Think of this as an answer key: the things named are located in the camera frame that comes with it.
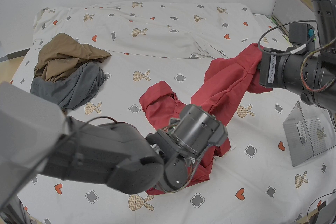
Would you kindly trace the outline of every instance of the gray cloth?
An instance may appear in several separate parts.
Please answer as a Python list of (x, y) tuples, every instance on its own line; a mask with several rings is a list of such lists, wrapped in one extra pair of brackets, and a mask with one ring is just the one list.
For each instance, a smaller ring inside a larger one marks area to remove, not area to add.
[(65, 80), (44, 81), (33, 78), (30, 93), (59, 105), (63, 109), (75, 109), (90, 101), (104, 83), (104, 72), (95, 63), (84, 63)]

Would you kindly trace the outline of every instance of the orange heart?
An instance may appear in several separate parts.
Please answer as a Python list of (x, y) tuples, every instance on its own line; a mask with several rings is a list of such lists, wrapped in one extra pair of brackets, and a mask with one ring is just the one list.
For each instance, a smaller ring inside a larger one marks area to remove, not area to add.
[(284, 146), (284, 143), (283, 142), (280, 142), (279, 145), (278, 145), (278, 148), (282, 151), (285, 150), (285, 146)]
[(61, 195), (62, 194), (62, 191), (61, 191), (61, 188), (63, 187), (63, 184), (57, 184), (57, 185), (55, 185), (54, 186), (54, 188), (55, 188), (55, 190), (56, 190), (56, 192), (59, 194), (59, 195)]
[(241, 189), (238, 190), (237, 193), (236, 193), (236, 197), (237, 197), (239, 200), (241, 200), (241, 201), (245, 200), (245, 196), (243, 195), (244, 191), (245, 191), (245, 189), (244, 189), (244, 188), (241, 188)]

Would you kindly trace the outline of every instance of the brown garment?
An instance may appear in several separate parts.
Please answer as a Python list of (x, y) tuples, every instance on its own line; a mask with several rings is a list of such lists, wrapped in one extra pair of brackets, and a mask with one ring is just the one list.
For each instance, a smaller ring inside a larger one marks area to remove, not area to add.
[(58, 33), (39, 52), (34, 77), (55, 82), (66, 79), (86, 62), (103, 62), (111, 56), (105, 50), (80, 44), (65, 33)]

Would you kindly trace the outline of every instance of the red garment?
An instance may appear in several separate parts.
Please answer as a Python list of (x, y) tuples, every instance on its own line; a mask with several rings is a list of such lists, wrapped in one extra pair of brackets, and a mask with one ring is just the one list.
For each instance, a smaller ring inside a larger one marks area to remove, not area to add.
[[(236, 112), (246, 91), (251, 93), (270, 92), (272, 89), (259, 85), (257, 69), (262, 52), (253, 43), (237, 57), (212, 60), (204, 76), (204, 84), (191, 97), (191, 104), (201, 106), (227, 125)], [(171, 117), (179, 118), (185, 104), (180, 102), (171, 87), (164, 81), (149, 87), (139, 100), (146, 118), (155, 129), (168, 125)], [(211, 147), (204, 155), (192, 181), (188, 186), (210, 179), (213, 156), (223, 156), (230, 149), (227, 139), (220, 147)], [(149, 195), (163, 192), (151, 188)]]

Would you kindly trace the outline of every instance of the white patterned sheet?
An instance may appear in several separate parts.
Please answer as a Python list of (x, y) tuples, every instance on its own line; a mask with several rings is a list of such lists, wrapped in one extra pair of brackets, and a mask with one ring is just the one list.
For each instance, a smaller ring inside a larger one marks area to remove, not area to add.
[[(67, 33), (80, 43), (89, 43), (112, 54), (100, 64), (107, 80), (91, 100), (98, 110), (91, 109), (90, 114), (85, 114), (82, 106), (69, 115), (82, 121), (99, 115), (111, 116), (136, 126), (146, 136), (154, 129), (141, 110), (139, 97), (148, 87), (165, 80), (178, 98), (188, 104), (203, 84), (212, 58), (225, 57), (224, 54), (236, 56), (272, 26), (265, 16), (254, 16), (241, 4), (212, 3), (198, 7), (197, 4), (145, 2), (141, 5), (132, 7), (132, 2), (120, 2), (87, 9), (57, 7), (37, 15), (33, 47), (12, 84), (29, 92), (39, 49), (57, 33)], [(226, 8), (228, 14), (218, 12), (217, 6)], [(84, 21), (86, 13), (95, 15), (91, 16), (92, 20)], [(194, 15), (206, 19), (196, 21)], [(135, 28), (147, 28), (146, 35), (138, 33), (133, 37)], [(269, 43), (262, 45), (285, 50), (288, 43), (281, 36), (275, 30), (267, 35)], [(134, 81), (135, 71), (150, 80)], [(336, 187), (332, 179), (336, 176), (333, 149), (297, 167), (291, 165), (282, 122), (298, 99), (281, 89), (263, 94), (246, 93), (242, 107), (227, 126), (234, 146), (222, 158), (215, 157), (209, 181), (181, 192), (154, 197), (140, 193), (136, 197), (104, 185), (37, 175), (20, 191), (19, 198), (28, 213), (45, 224), (294, 221), (306, 214), (313, 200)], [(101, 119), (93, 124), (106, 122)], [(303, 176), (305, 171), (308, 183), (302, 181), (297, 188), (295, 177)]]

